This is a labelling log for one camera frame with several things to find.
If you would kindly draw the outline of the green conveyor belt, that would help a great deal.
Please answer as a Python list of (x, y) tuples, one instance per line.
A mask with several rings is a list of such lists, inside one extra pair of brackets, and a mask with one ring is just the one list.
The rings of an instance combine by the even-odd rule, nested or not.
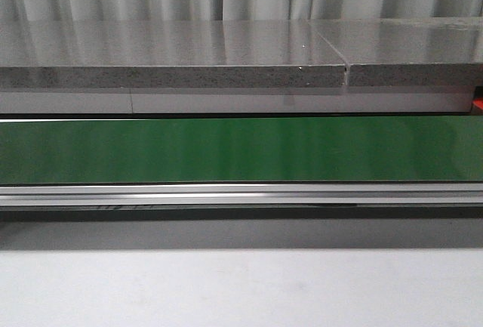
[(478, 116), (4, 122), (1, 182), (480, 181)]

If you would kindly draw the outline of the grey stone countertop slab right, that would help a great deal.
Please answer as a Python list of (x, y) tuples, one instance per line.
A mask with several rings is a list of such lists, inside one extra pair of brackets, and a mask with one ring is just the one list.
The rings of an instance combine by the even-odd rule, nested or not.
[(311, 20), (342, 56), (347, 85), (455, 87), (482, 84), (482, 19)]

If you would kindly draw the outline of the grey stone countertop slab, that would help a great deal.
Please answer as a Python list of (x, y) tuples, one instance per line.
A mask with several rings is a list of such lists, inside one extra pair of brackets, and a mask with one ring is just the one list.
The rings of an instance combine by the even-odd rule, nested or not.
[(345, 64), (286, 20), (1, 24), (1, 87), (339, 88)]
[(482, 19), (311, 20), (342, 56), (347, 85), (455, 87), (482, 84)]

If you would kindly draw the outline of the grey stone countertop slab left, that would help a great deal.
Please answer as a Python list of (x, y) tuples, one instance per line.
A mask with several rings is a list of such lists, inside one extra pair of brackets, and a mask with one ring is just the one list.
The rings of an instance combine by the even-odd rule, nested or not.
[(1, 87), (339, 88), (345, 64), (286, 20), (1, 24)]

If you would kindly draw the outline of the red plastic tray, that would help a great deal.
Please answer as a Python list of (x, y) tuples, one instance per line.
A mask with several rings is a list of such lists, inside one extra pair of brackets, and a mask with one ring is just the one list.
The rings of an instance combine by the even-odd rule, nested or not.
[(477, 97), (473, 100), (471, 114), (474, 116), (483, 115), (483, 97)]

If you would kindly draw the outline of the aluminium conveyor side rail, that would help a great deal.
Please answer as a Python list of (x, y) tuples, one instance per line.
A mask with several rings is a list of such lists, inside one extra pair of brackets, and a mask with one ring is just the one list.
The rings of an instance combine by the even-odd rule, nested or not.
[(480, 206), (480, 182), (111, 184), (1, 188), (2, 211)]

